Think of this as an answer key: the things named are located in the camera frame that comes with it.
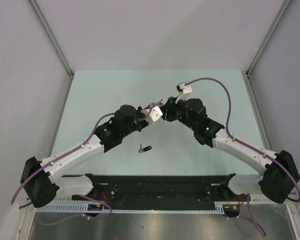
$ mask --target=white wall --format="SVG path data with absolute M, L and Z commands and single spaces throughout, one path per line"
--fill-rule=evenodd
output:
M 274 149 L 291 152 L 300 173 L 300 0 L 292 4 L 251 77 Z
M 69 83 L 27 1 L 0 0 L 0 220 L 25 161 L 48 155 Z
M 75 70 L 247 70 L 284 0 L 38 0 Z

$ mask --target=gray wall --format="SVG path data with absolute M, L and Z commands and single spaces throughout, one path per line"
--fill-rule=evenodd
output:
M 294 1 L 252 75 L 273 148 L 300 173 L 300 0 Z
M 0 220 L 25 160 L 49 154 L 69 84 L 27 1 L 0 0 Z

